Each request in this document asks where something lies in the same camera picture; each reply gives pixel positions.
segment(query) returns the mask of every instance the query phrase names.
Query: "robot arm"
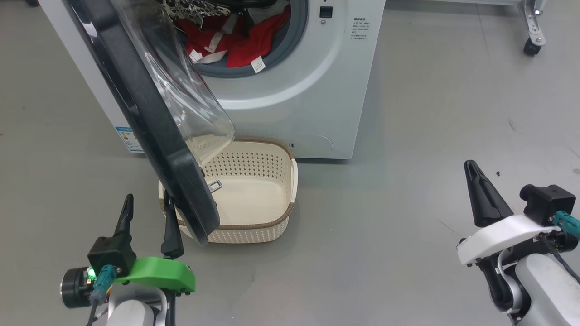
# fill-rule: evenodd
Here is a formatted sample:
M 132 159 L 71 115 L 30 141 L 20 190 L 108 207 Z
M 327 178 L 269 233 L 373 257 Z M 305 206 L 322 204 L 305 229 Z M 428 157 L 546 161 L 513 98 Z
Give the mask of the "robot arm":
M 514 215 L 474 161 L 465 162 L 465 172 L 474 222 L 484 227 L 457 246 L 461 264 L 479 267 L 494 305 L 513 325 L 579 326 L 580 285 L 545 256 L 578 245 L 580 223 L 569 215 L 574 195 L 528 185 L 520 192 L 524 215 Z
M 113 236 L 99 237 L 89 251 L 91 267 L 66 272 L 60 284 L 63 303 L 68 308 L 92 306 L 87 326 L 107 312 L 107 326 L 175 326 L 176 297 L 195 291 L 195 276 L 189 266 L 174 260 L 183 255 L 183 243 L 173 197 L 167 191 L 164 211 L 163 258 L 137 258 L 133 252 L 129 233 L 133 219 L 130 194 Z M 116 273 L 112 273 L 110 282 L 100 286 L 108 267 L 116 269 Z M 107 308 L 95 315 L 96 307 L 103 302 L 107 302 Z

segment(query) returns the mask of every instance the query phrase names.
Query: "caster wheel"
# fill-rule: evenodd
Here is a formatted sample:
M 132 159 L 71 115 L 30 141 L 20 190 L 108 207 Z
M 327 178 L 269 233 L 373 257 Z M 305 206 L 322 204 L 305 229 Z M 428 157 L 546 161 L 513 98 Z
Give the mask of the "caster wheel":
M 540 52 L 542 47 L 532 43 L 532 39 L 529 38 L 524 45 L 524 53 L 529 56 L 535 56 Z
M 38 7 L 40 5 L 38 3 L 38 0 L 25 0 L 25 1 L 31 7 Z

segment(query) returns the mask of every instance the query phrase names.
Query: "red clothing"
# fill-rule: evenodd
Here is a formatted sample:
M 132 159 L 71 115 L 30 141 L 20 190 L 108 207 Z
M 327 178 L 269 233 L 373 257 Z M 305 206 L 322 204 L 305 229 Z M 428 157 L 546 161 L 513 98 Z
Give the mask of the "red clothing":
M 233 45 L 227 55 L 227 67 L 243 67 L 259 56 L 265 56 L 272 50 L 274 34 L 282 28 L 290 17 L 290 6 L 286 6 L 284 13 L 272 16 L 252 27 L 249 38 Z
M 175 24 L 187 34 L 186 51 L 194 62 L 216 62 L 227 53 L 226 67 L 237 68 L 247 66 L 259 56 L 269 54 L 274 34 L 282 28 L 289 17 L 290 6 L 286 6 L 284 13 L 272 16 L 252 27 L 249 30 L 249 37 L 244 37 L 243 16 L 237 18 L 233 28 L 227 26 L 229 19 L 227 16 L 204 18 L 203 31 L 187 19 L 176 20 Z

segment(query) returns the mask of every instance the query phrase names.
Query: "green led light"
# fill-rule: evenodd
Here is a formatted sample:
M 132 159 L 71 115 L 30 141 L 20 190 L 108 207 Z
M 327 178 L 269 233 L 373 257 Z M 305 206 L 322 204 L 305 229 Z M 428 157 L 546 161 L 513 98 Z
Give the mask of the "green led light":
M 95 273 L 95 270 L 92 267 L 89 267 L 89 269 L 87 269 L 86 276 L 93 281 L 97 279 L 97 274 Z

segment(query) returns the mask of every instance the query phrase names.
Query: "plastic laundry basket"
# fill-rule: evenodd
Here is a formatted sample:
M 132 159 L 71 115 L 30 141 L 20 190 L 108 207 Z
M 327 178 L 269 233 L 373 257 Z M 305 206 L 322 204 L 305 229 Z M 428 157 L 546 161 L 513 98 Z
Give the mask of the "plastic laundry basket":
M 279 142 L 236 138 L 201 167 L 208 184 L 221 183 L 213 192 L 220 226 L 209 242 L 242 244 L 268 242 L 286 230 L 298 188 L 294 155 Z M 163 207 L 164 189 L 159 182 Z M 177 212 L 179 227 L 191 237 Z

